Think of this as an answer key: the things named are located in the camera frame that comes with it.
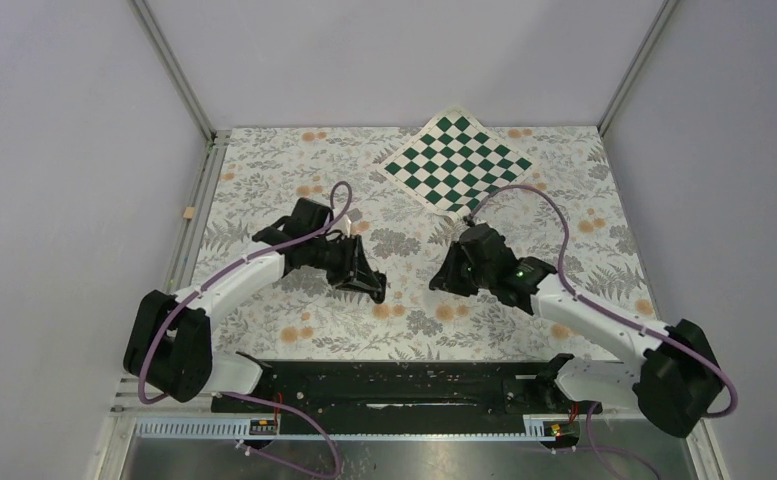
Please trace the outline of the black earbud charging case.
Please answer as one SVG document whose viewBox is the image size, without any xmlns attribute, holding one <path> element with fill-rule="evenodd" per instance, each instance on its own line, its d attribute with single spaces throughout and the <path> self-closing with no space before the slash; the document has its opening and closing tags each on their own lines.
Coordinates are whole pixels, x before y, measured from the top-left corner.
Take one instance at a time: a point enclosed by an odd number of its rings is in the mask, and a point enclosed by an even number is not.
<svg viewBox="0 0 777 480">
<path fill-rule="evenodd" d="M 387 291 L 387 276 L 384 273 L 376 272 L 375 277 L 376 285 L 369 293 L 369 296 L 375 304 L 383 304 Z"/>
</svg>

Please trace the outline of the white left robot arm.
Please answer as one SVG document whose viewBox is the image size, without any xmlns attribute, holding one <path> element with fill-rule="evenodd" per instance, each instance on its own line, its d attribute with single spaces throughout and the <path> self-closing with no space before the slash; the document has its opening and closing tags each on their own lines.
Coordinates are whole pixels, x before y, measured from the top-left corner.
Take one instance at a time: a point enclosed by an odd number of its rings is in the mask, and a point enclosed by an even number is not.
<svg viewBox="0 0 777 480">
<path fill-rule="evenodd" d="M 387 278 L 368 264 L 361 237 L 335 226 L 345 217 L 301 198 L 291 214 L 256 233 L 244 254 L 207 280 L 175 293 L 146 294 L 124 370 L 180 403 L 201 393 L 235 393 L 249 410 L 268 407 L 275 387 L 260 364 L 244 354 L 214 351 L 212 331 L 253 294 L 302 267 L 324 271 L 334 289 L 383 303 Z"/>
</svg>

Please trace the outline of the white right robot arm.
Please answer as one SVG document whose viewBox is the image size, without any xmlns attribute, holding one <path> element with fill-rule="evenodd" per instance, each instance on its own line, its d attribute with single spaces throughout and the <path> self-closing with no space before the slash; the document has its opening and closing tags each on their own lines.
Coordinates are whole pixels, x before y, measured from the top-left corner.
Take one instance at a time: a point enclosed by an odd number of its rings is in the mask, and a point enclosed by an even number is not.
<svg viewBox="0 0 777 480">
<path fill-rule="evenodd" d="M 553 265 L 518 258 L 486 224 L 454 241 L 429 282 L 432 290 L 470 297 L 486 291 L 501 304 L 566 326 L 615 357 L 598 363 L 562 354 L 537 386 L 539 402 L 561 412 L 574 401 L 636 408 L 655 427 L 688 436 L 724 388 L 704 331 L 682 319 L 637 322 L 593 294 L 572 292 Z"/>
</svg>

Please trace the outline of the green white chessboard mat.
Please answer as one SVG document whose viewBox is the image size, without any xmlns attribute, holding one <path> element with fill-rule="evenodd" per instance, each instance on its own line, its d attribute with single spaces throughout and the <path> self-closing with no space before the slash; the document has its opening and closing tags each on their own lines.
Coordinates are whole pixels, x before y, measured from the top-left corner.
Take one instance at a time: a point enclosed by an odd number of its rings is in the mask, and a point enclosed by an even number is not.
<svg viewBox="0 0 777 480">
<path fill-rule="evenodd" d="M 488 194 L 524 180 L 531 166 L 527 153 L 467 110 L 451 107 L 381 162 L 378 171 L 432 213 L 460 220 Z"/>
</svg>

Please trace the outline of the floral table mat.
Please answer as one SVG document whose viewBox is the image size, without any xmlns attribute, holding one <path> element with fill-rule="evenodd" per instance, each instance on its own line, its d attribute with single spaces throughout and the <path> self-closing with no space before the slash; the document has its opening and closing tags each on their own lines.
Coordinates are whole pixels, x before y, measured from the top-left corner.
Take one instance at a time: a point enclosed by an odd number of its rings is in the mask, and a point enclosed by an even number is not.
<svg viewBox="0 0 777 480">
<path fill-rule="evenodd" d="M 600 136 L 592 127 L 499 127 L 526 153 L 520 191 L 481 211 L 517 256 L 554 262 L 578 289 L 638 320 L 654 317 L 649 287 Z M 329 287 L 299 269 L 263 288 L 213 331 L 220 351 L 262 359 L 540 360 L 559 353 L 607 359 L 580 332 L 501 305 L 488 294 L 459 297 L 428 284 L 462 231 L 385 179 L 379 165 L 413 136 L 400 127 L 243 128 L 230 134 L 193 278 L 231 263 L 251 236 L 289 214 L 299 198 L 326 202 L 350 185 L 351 229 L 369 264 L 388 280 L 385 301 Z"/>
</svg>

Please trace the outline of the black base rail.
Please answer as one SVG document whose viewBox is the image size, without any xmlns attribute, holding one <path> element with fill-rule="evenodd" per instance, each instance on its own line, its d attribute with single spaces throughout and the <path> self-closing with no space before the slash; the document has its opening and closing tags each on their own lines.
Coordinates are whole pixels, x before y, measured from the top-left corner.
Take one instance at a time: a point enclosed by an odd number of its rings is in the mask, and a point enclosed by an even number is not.
<svg viewBox="0 0 777 480">
<path fill-rule="evenodd" d="M 545 362 L 266 361 L 253 391 L 328 433 L 516 433 L 525 415 L 569 420 L 590 409 Z"/>
</svg>

